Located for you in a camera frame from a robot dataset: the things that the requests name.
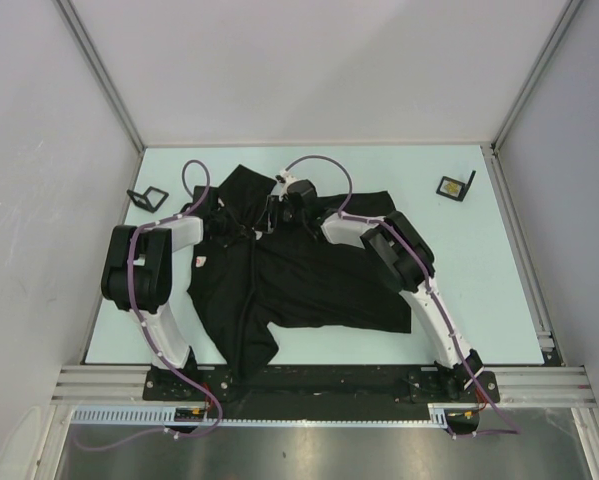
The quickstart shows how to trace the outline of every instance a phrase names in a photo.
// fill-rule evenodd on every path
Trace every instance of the black mounting plate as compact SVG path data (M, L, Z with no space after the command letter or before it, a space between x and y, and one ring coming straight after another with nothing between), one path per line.
M164 375L172 378L164 383ZM240 420L426 420L429 403L478 403L474 386L451 399L441 389L442 374L429 366L270 365L248 381L237 382L225 365L206 365L195 375L195 381L207 384L218 397L225 418ZM494 373L483 372L479 380L498 402ZM152 383L144 388L144 400L204 401L202 393L170 372L153 367L147 382Z

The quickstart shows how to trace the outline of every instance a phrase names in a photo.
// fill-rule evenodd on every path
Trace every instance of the white wall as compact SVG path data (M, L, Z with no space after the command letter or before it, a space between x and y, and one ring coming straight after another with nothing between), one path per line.
M584 3L501 157L558 340L599 402L599 0Z
M75 0L146 144L490 141L565 0Z
M0 447L84 338L137 153L49 0L0 0Z

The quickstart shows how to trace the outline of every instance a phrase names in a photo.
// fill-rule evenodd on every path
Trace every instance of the aluminum frame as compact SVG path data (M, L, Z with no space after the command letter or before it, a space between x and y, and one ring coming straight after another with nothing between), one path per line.
M550 352L557 348L561 358L565 360L563 352L559 350L557 341L553 335L550 314L539 285L528 243L526 242L519 216L512 201L510 189L503 174L499 157L494 153L492 147L488 145L482 145L481 151L486 162L486 169L490 176L490 183L495 193L506 235L508 236L508 242L512 249L512 255L517 265L521 285L528 307L530 308L530 316L537 332L539 345L545 352Z
M141 396L149 366L74 365L59 374L53 405L203 407L203 402L147 402ZM596 408L583 367L486 367L497 376L507 408ZM456 404L431 404L456 407Z
M550 32L546 43L541 49L539 56L535 60L535 63L532 65L530 73L526 77L521 90L515 98L515 101L512 103L512 107L510 107L510 110L506 114L501 127L499 127L497 135L495 135L492 146L496 153L499 153L501 150L501 147L506 141L510 130L517 121L517 118L519 118L519 114L523 110L523 107L526 105L526 103L528 103L532 92L546 72L548 66L550 65L550 61L557 53L557 49L565 38L568 29L576 18L577 13L579 13L579 9L583 3L584 0L568 0L568 3L566 3L562 9L561 15L552 28L552 31Z
M593 479L599 479L599 411L590 382L583 367L491 367L499 383L500 406L518 408L570 408L580 435L582 447ZM143 381L148 366L89 366L68 365L60 375L52 405L55 409L45 441L35 479L53 479L60 464L67 438L68 427L75 411L99 411L92 423L117 424L130 418L135 425L152 425L157 410L168 406L202 406L202 402L163 403L145 402L141 399ZM438 424L440 409L446 404L431 404L431 421L421 425L396 422L390 425L376 422L229 422L228 427L376 427L376 428L441 428ZM130 417L119 417L115 411L130 412ZM87 415L79 417L79 423L88 423Z
M53 2L57 6L61 18L63 18L68 30L70 30L70 33L77 43L77 47L79 47L79 50L81 50L84 60L94 74L97 83L101 87L103 95L106 97L106 100L108 100L113 112L119 119L119 122L126 132L126 135L128 135L128 138L134 145L137 152L143 152L146 146L141 140L139 130L134 124L130 113L128 113L128 109L121 99L121 95L119 94L117 87L115 87L108 70L103 64L99 52L97 51L94 42L90 38L83 21L79 17L75 6L71 0L53 0Z

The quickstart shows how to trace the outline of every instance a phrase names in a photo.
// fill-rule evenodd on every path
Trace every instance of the black garment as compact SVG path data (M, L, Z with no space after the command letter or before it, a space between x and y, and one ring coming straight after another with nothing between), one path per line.
M383 287L367 254L316 240L300 225L284 225L256 239L252 227L276 182L243 166L219 187L224 208L214 221L232 222L221 237L195 246L188 293L210 338L237 378L256 373L276 355L267 328L343 325L410 332L410 308ZM319 199L323 211L345 195ZM346 211L386 215L387 192L353 195Z

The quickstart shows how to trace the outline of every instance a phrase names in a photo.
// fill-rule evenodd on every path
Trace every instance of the cable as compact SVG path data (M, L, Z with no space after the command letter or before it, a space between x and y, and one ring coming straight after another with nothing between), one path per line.
M203 382L202 385L206 390L210 391L210 385L208 385L206 382ZM210 397L208 397L208 395L206 395L206 398L204 398L204 403L206 405L206 413L208 413L210 410L212 410L214 403L212 403L212 400Z
M207 389L207 388L203 387L202 385L199 385L194 380L185 376L183 373L181 373L179 370L177 370L177 368L163 355L163 352L159 351L157 344L155 343L154 339L150 335L150 332L148 331L146 319L144 318L144 316L141 314L141 311L139 310L139 307L137 305L137 298L135 296L134 258L135 258L135 252L137 249L137 241L139 239L139 235L141 235L141 233L144 230L147 230L149 228L154 228L159 225L164 225L164 224L167 224L170 222L174 222L175 220L179 220L185 216L189 216L197 209L197 207L199 205L201 205L201 203L205 200L206 196L208 195L208 191L210 190L210 172L208 171L208 168L199 160L188 160L185 163L185 165L183 166L183 169L181 170L181 181L183 183L183 188L186 190L188 195L190 195L190 197L193 198L193 200L194 200L194 195L193 195L192 191L190 190L190 188L188 188L188 184L186 182L186 171L187 171L188 167L192 164L199 165L203 169L204 173L206 174L206 186L204 188L203 193L201 194L201 197L199 197L199 200L197 200L195 203L193 203L190 206L190 208L188 208L187 210L185 210L182 213L172 215L172 216L164 218L162 220L157 220L156 222L146 223L144 225L138 226L135 229L135 231L130 239L130 248L128 251L128 262L127 262L128 263L128 298L130 300L130 307L132 308L132 311L137 316L137 319L139 320L139 325L141 325L141 327L142 327L141 331L144 335L144 338L146 339L146 342L148 342L150 349L159 358L159 360L161 360L161 362L163 362L163 364L166 367L168 367L168 369L175 376L177 376L184 383L191 385L193 388L195 388L195 389L199 390L201 393L203 393L206 396L206 399L210 399L211 405L217 406L217 418L215 419L215 422L212 425L210 425L208 428L206 428L204 430L201 430L200 432L197 432L197 430L195 430L191 433L183 433L183 432L173 431L173 430L169 429L168 427L151 428L148 430L143 430L141 432L135 433L134 435L131 435L128 438L119 440L118 442L112 443L110 445L104 445L104 446L100 446L100 447L88 447L88 446L82 445L77 440L76 436L74 436L73 442L75 443L75 445L77 445L77 447L79 447L82 450L85 450L88 452L104 452L107 450L112 450L114 448L117 448L117 447L124 445L128 442L131 442L137 438L143 437L144 435L148 435L150 433L156 433L156 432L166 432L166 433L174 432L173 435L174 435L175 440L178 439L179 437L184 437L184 438L203 437L205 435L208 435L214 429L216 429L219 426L219 424L221 423L221 421L223 420L223 409L221 408L221 403L219 403L219 400L217 400L217 397L215 397L212 394L210 389Z
M377 218L359 217L359 216L348 215L348 214L344 213L343 210L346 207L346 205L348 204L348 202L350 201L350 198L352 197L352 189L353 189L352 178L350 177L350 174L348 173L346 168L338 161L336 161L330 157L323 156L323 155L306 155L304 157L298 158L297 160L292 162L290 165L288 165L288 167L286 167L286 171L289 171L292 167L294 167L298 163L301 163L304 160L307 160L309 158L321 159L321 160L325 160L327 162L333 163L337 167L339 167L339 169L346 176L346 179L348 180L348 195L346 196L346 199L343 201L343 203L337 210L337 214L339 215L339 218L341 218L343 220L362 222L362 223L366 223L366 224L370 224L370 225L381 225L394 237L395 240L397 240L397 242L399 242L399 244L412 257L412 259L415 261L417 266L419 266L419 268L421 269L421 271L424 275L424 285L426 287L426 293L430 296L430 298L434 302L435 306L437 307L437 310L439 310L439 313L441 314L441 317L443 318L443 321L446 324L446 327L448 328L448 333L450 334L450 337L452 338L452 343L455 347L457 355L459 356L459 358L461 360L463 367L466 369L466 372L468 372L468 375L474 382L474 384L477 388L477 391L483 396L484 400L486 400L486 402L488 402L488 404L490 404L490 406L497 413L497 415L499 415L499 417L511 428L511 430L493 429L493 430L483 430L481 432L473 432L473 434L457 435L455 432L452 431L452 428L450 426L448 426L448 433L450 435L452 435L453 439L459 438L459 437L475 437L477 435L496 435L496 434L518 435L518 434L520 434L521 429L517 426L517 424L511 418L508 417L508 415L506 415L495 404L495 402L492 400L492 398L490 398L490 395L488 395L488 392L486 392L486 390L483 388L481 383L479 383L479 381L477 380L477 377L475 376L474 372L470 368L470 365L468 365L468 362L466 361L466 357L464 356L463 352L461 351L461 346L459 345L459 341L456 338L455 330L452 327L452 322L450 321L450 316L448 315L448 312L446 312L446 310L443 308L443 305L441 304L441 301L439 300L439 298L437 297L435 292L432 290L432 287L430 285L430 272L428 272L428 269L426 268L426 266L423 263L423 261L421 260L421 258L419 258L419 256L412 249L412 247L410 247L410 245L408 245L408 242L406 242L405 239L402 238L401 235L399 235L399 233L393 227L388 225L384 220L377 219Z
M479 390L475 390L475 396L477 397L477 406L475 408L464 410L462 412L448 413L447 415L449 417L468 417L483 412L488 406L488 403L483 399Z
M412 249L412 247L410 245L408 245L408 242L406 242L406 240L401 235L399 235L399 233L392 226L390 226L388 223L386 223L382 219L358 217L355 215L347 215L347 214L342 215L341 218L343 220L363 222L363 223L367 223L370 225L381 225L393 236L393 238L395 240L397 240L397 242L399 242L399 244L408 252L408 254L412 257L412 259L415 261L417 266L421 269L421 271L424 275L424 285L426 287L426 293L430 296L430 298L434 302L435 306L437 307L437 310L441 314L441 317L443 318L443 321L446 324L446 327L448 328L448 332L450 334L450 337L452 338L452 343L455 347L457 355L459 356L459 359L461 360L462 365L466 369L466 372L468 372L468 375L474 382L479 393L483 396L484 400L486 400L488 402L488 404L490 404L490 406L497 413L497 415L499 415L499 417L511 428L511 430L503 430L503 429L483 430L481 432L475 432L476 435L494 435L494 434L518 435L519 433L521 433L521 430L517 426L517 424L511 418L509 418L508 415L506 415L501 410L501 408L499 408L495 404L495 402L490 398L490 395L488 395L488 392L486 392L486 390L483 388L481 383L479 383L479 381L477 380L477 377L475 376L474 372L470 368L470 365L468 365L468 362L466 361L466 357L464 356L463 352L461 351L461 346L459 345L459 341L456 338L455 329L452 327L452 322L450 321L448 312L446 312L446 310L443 308L443 305L441 304L439 297L437 297L435 292L432 290L432 286L430 285L430 273L428 272L428 269L426 268L426 266L423 263L423 261L421 260L421 258L419 258L419 256ZM474 437L475 436L473 434L457 435L455 432L452 431L452 428L450 426L448 426L448 433L450 435L452 435L453 439L460 438L460 437Z
M298 163L303 162L304 160L308 160L309 158L316 158L319 160L325 160L326 162L334 163L337 167L339 167L339 170L341 170L343 174L346 176L346 179L348 180L348 195L346 195L346 198L342 202L341 206L337 209L337 214L339 215L339 217L341 217L341 215L343 214L343 209L346 208L346 205L348 205L348 202L352 198L352 177L348 173L348 170L346 170L342 164L330 157L325 157L323 155L306 155L305 157L298 158L286 167L286 172L289 172L292 167L294 167Z

